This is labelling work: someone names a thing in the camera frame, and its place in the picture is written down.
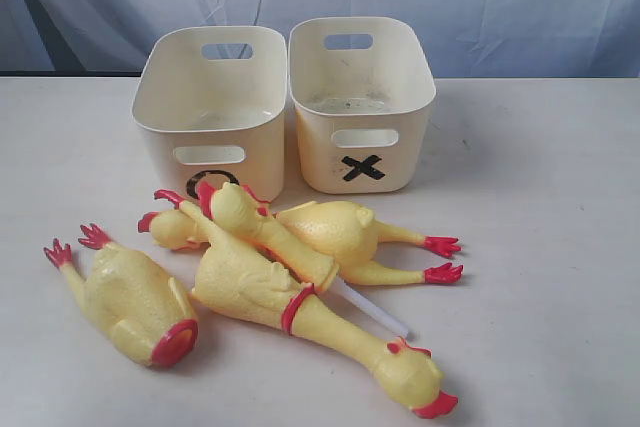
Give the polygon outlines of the severed rubber chicken head neck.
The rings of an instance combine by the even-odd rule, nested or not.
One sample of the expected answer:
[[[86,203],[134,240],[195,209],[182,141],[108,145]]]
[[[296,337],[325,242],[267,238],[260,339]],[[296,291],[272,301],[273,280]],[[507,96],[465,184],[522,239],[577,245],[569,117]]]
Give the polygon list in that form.
[[[229,182],[214,188],[201,181],[196,193],[206,217],[235,237],[268,250],[299,280],[314,284],[319,292],[325,292],[335,280],[338,263],[295,237],[250,188]]]

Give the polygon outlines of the whole yellow rubber chicken front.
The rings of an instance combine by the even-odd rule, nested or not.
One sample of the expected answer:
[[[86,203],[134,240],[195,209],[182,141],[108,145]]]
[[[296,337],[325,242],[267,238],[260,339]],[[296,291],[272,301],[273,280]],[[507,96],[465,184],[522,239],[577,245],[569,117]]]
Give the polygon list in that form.
[[[216,313],[263,324],[337,351],[366,368],[395,402],[432,419],[457,405],[441,388],[442,373],[426,349],[403,338],[387,341],[335,314],[308,282],[298,282],[281,263],[225,232],[178,193],[159,189],[157,199],[202,228],[210,244],[201,258],[193,297]]]

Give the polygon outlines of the headless yellow rubber chicken body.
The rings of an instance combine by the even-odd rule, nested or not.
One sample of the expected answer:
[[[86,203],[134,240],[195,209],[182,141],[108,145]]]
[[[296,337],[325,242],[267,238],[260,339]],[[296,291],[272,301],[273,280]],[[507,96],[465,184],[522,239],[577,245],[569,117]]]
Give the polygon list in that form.
[[[91,271],[82,277],[69,244],[53,240],[43,249],[62,274],[76,304],[124,356],[168,368],[188,355],[199,322],[183,284],[147,254],[115,242],[95,224],[83,225],[78,242],[94,249]]]

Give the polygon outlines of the yellow rubber chicken rear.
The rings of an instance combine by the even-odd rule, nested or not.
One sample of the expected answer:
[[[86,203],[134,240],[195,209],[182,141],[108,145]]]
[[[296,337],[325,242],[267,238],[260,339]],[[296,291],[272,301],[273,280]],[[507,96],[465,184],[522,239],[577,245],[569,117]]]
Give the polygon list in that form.
[[[248,213],[271,214],[268,204],[254,199]],[[364,286],[408,284],[454,284],[463,266],[447,262],[423,272],[397,270],[374,260],[378,245],[400,242],[420,246],[444,258],[459,252],[458,238],[426,236],[376,219],[374,210],[351,201],[310,201],[270,215],[288,232],[314,251],[337,261],[339,275],[347,282]],[[183,212],[165,210],[146,213],[137,224],[149,232],[157,245],[171,250],[196,249],[209,243],[204,231]]]

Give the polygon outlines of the cream bin marked cross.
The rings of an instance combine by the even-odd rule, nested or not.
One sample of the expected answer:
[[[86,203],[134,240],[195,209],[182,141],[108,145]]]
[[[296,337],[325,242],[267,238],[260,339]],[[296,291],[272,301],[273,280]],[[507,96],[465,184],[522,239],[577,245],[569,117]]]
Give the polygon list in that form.
[[[416,170],[434,79],[413,29],[389,17],[327,17],[289,36],[301,173],[328,194],[391,192]]]

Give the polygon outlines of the cream bin marked circle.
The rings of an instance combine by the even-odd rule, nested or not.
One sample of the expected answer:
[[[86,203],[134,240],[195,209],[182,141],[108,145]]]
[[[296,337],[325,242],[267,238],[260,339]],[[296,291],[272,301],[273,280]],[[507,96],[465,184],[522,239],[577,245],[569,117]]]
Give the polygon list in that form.
[[[132,104],[164,188],[196,199],[199,183],[284,186],[287,49],[261,26],[173,31],[154,45]]]

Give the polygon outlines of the white plastic squeaker tube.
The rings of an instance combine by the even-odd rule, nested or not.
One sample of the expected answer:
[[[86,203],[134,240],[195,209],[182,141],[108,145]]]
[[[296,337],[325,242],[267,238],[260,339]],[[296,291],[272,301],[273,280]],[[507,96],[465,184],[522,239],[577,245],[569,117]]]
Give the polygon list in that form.
[[[337,277],[331,283],[330,290],[334,294],[339,295],[356,306],[396,336],[406,338],[411,333],[410,329],[405,324],[391,316],[382,308],[378,307],[354,288],[350,287],[341,277]]]

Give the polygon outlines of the blue-grey backdrop curtain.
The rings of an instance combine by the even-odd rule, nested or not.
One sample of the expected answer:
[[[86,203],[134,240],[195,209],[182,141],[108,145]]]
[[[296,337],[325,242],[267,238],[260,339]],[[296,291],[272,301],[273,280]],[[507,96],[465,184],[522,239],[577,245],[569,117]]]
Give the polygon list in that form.
[[[288,33],[326,16],[388,16],[438,77],[635,77],[639,0],[1,0],[5,72],[136,72],[193,26]]]

